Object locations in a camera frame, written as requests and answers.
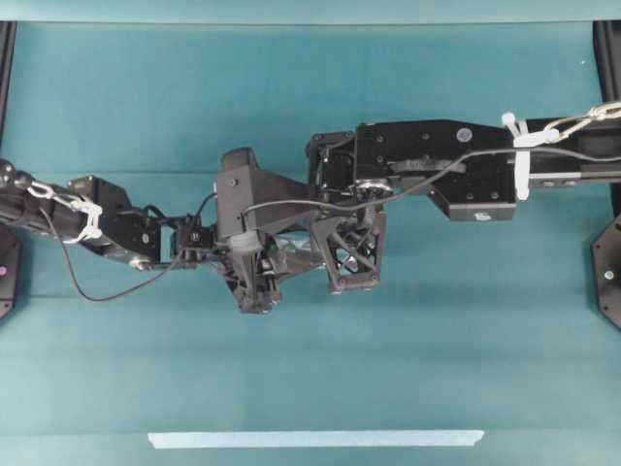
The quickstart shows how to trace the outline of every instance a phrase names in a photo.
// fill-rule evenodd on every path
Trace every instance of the bolt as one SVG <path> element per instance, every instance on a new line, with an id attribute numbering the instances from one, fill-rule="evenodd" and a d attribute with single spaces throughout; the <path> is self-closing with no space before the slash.
<path id="1" fill-rule="evenodd" d="M 455 136 L 460 143 L 469 143 L 473 139 L 473 131 L 470 128 L 459 128 Z"/>

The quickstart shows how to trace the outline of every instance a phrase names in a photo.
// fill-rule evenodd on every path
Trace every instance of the black metal bracket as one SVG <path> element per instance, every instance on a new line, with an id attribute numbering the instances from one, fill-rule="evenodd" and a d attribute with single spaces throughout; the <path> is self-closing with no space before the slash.
<path id="1" fill-rule="evenodd" d="M 0 144 L 11 82 L 16 29 L 14 21 L 0 21 Z M 0 317 L 5 316 L 15 303 L 20 258 L 21 242 L 10 228 L 0 225 Z"/>
<path id="2" fill-rule="evenodd" d="M 605 102 L 621 98 L 621 20 L 593 23 L 593 48 Z M 600 312 L 621 328 L 621 183 L 610 184 L 615 220 L 593 243 Z"/>
<path id="3" fill-rule="evenodd" d="M 20 258 L 21 242 L 11 228 L 0 224 L 0 318 L 15 304 Z"/>

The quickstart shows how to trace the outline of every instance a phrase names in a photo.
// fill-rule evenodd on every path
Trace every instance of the black robotic arm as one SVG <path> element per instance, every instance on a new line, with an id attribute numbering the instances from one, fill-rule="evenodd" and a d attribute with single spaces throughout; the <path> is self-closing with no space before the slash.
<path id="1" fill-rule="evenodd" d="M 387 202 L 424 195 L 451 220 L 509 220 L 529 189 L 621 182 L 620 108 L 528 121 L 507 114 L 505 127 L 424 120 L 315 134 L 306 183 L 262 170 L 250 148 L 232 150 L 222 157 L 212 195 L 217 222 L 208 226 L 201 223 L 205 203 L 195 215 L 167 217 L 133 206 L 122 187 L 99 178 L 61 187 L 2 160 L 0 221 L 160 270 L 157 278 L 207 265 L 243 313 L 266 314 L 281 299 L 280 283 L 319 267 L 333 293 L 376 286 Z M 612 225 L 595 243 L 594 259 L 602 312 L 621 326 L 621 233 Z M 169 261 L 160 250 L 166 228 Z"/>

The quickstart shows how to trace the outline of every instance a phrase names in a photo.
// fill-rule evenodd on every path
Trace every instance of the black cable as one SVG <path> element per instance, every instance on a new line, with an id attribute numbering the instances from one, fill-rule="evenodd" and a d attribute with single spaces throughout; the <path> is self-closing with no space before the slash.
<path id="1" fill-rule="evenodd" d="M 207 205 L 207 203 L 211 199 L 213 199 L 215 196 L 216 196 L 216 193 L 213 192 L 212 194 L 207 196 L 203 200 L 203 202 L 201 203 L 201 206 L 199 207 L 198 211 L 194 215 L 194 217 L 192 219 L 191 226 L 188 229 L 188 232 L 187 232 L 188 238 L 189 238 L 189 234 L 190 234 L 192 228 L 196 224 L 196 221 L 201 216 L 201 213 L 203 212 L 203 209 L 205 209 L 205 206 Z M 152 278 L 150 278 L 150 279 L 148 279 L 148 280 L 146 280 L 146 281 L 144 281 L 142 283 L 138 283 L 137 285 L 132 286 L 131 288 L 128 288 L 128 289 L 126 289 L 124 291 L 121 291 L 121 292 L 119 292 L 117 294 L 113 294 L 112 296 L 106 296 L 106 297 L 103 297 L 103 298 L 94 298 L 94 297 L 89 296 L 88 294 L 86 294 L 82 290 L 82 288 L 80 287 L 80 284 L 78 283 L 78 278 L 76 277 L 76 272 L 75 272 L 74 266 L 73 266 L 73 264 L 71 262 L 71 257 L 69 256 L 69 251 L 67 250 L 67 247 L 62 242 L 62 239 L 60 238 L 60 235 L 58 235 L 58 232 L 56 231 L 56 227 L 54 226 L 53 222 L 51 221 L 51 218 L 49 217 L 49 214 L 43 208 L 40 208 L 40 211 L 43 214 L 43 216 L 46 218 L 46 221 L 48 222 L 48 225 L 49 225 L 49 229 L 51 230 L 54 238 L 60 243 L 60 246 L 62 247 L 63 254 L 65 255 L 65 261 L 67 262 L 67 268 L 69 269 L 69 275 L 71 276 L 71 281 L 73 282 L 74 288 L 76 289 L 78 294 L 82 298 L 87 300 L 87 301 L 91 301 L 91 302 L 95 302 L 95 303 L 109 302 L 109 301 L 113 301 L 114 299 L 122 298 L 123 296 L 127 296 L 128 294 L 133 293 L 134 291 L 137 291 L 137 290 L 139 290 L 141 288 L 144 288 L 145 286 L 158 281 L 159 279 L 164 277 L 166 274 L 168 274 L 171 270 L 173 270 L 175 268 L 175 266 L 180 262 L 181 256 L 183 255 L 183 250 L 180 250 L 179 253 L 173 259 L 173 261 L 169 264 L 169 266 L 166 267 L 159 274 L 157 274 L 155 277 L 152 277 Z"/>
<path id="2" fill-rule="evenodd" d="M 539 154 L 552 153 L 555 155 L 564 155 L 567 157 L 577 158 L 579 160 L 587 160 L 590 162 L 621 161 L 621 157 L 592 157 L 590 155 L 576 152 L 574 150 L 560 149 L 560 148 L 538 147 L 538 148 L 528 148 L 528 149 L 523 149 L 523 150 L 528 150 L 529 152 L 534 152 L 534 153 L 539 153 Z M 436 182 L 437 180 L 442 178 L 444 175 L 446 175 L 448 172 L 450 172 L 455 166 L 457 166 L 458 164 L 462 163 L 464 160 L 467 160 L 471 157 L 477 157 L 481 155 L 494 155 L 498 153 L 515 153 L 517 151 L 520 151 L 520 149 L 501 148 L 501 149 L 489 149 L 489 150 L 474 150 L 471 152 L 466 152 L 460 155 L 459 157 L 457 157 L 450 164 L 446 165 L 446 167 L 438 171 L 435 175 L 423 180 L 420 183 L 413 184 L 412 186 L 407 187 L 406 189 L 404 189 L 398 194 L 393 194 L 392 196 L 382 197 L 381 199 L 375 199 L 373 201 L 354 204 L 352 206 L 340 206 L 338 204 L 331 204 L 329 202 L 321 202 L 321 201 L 313 201 L 310 199 L 282 199 L 278 201 L 261 202 L 259 204 L 255 204 L 253 206 L 247 207 L 242 211 L 242 215 L 246 216 L 248 213 L 255 211 L 257 209 L 262 209 L 264 207 L 281 206 L 285 204 L 303 204 L 303 205 L 321 207 L 324 209 L 331 209 L 333 211 L 356 212 L 360 209 L 365 209 L 367 207 L 380 206 L 388 202 L 393 202 L 393 201 L 398 201 L 399 199 L 403 199 L 404 197 L 410 195 L 414 191 L 421 189 L 423 187 L 426 187 L 432 184 L 433 182 Z"/>

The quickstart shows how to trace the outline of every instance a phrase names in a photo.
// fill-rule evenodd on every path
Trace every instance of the teal background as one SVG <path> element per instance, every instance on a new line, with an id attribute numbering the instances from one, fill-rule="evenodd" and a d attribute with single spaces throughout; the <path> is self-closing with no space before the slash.
<path id="1" fill-rule="evenodd" d="M 3 0 L 20 21 L 160 24 L 446 24 L 617 19 L 611 0 Z"/>
<path id="2" fill-rule="evenodd" d="M 93 173 L 136 205 L 193 211 L 223 152 L 302 178 L 314 132 L 447 117 L 500 124 L 600 101 L 591 24 L 138 26 L 23 23 L 2 156 L 45 180 Z M 382 283 L 324 271 L 241 316 L 209 270 L 124 300 L 73 291 L 59 245 L 25 236 L 0 321 L 0 462 L 616 464 L 621 334 L 588 247 L 606 186 L 534 191 L 513 222 L 391 204 Z M 205 215 L 213 219 L 212 206 Z M 143 280 L 73 249 L 104 295 Z M 147 432 L 482 429 L 473 448 L 156 451 Z"/>

